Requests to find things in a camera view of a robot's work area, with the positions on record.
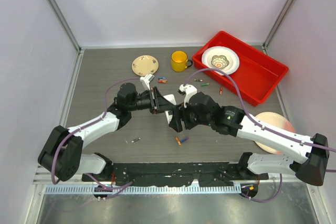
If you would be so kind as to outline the white remote control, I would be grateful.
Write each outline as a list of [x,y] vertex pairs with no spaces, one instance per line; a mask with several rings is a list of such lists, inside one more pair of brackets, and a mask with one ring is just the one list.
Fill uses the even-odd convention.
[[175,100],[175,96],[173,94],[168,94],[164,96],[164,99],[166,99],[167,101],[169,101],[169,106],[167,109],[165,109],[165,117],[167,120],[167,123],[169,124],[173,118],[173,109],[176,106],[176,100]]

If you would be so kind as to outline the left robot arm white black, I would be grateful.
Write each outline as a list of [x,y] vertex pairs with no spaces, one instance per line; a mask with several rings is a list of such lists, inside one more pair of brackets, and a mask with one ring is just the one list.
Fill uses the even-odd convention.
[[133,111],[168,113],[175,105],[174,95],[161,95],[157,87],[137,93],[134,84],[124,83],[114,102],[98,117],[70,128],[55,127],[39,154],[38,163],[51,172],[53,184],[68,181],[76,174],[91,174],[105,182],[112,174],[111,161],[99,153],[83,154],[82,150],[100,137],[124,127]]

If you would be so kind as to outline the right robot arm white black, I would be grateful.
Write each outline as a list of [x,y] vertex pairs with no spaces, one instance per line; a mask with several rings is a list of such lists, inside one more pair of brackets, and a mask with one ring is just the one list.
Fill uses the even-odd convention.
[[205,125],[221,135],[258,142],[280,152],[243,153],[237,166],[242,179],[278,173],[294,175],[306,184],[323,185],[330,156],[324,135],[307,136],[280,129],[237,107],[220,106],[202,92],[191,96],[187,103],[177,104],[173,95],[166,95],[166,99],[173,104],[166,113],[167,121],[177,132]]

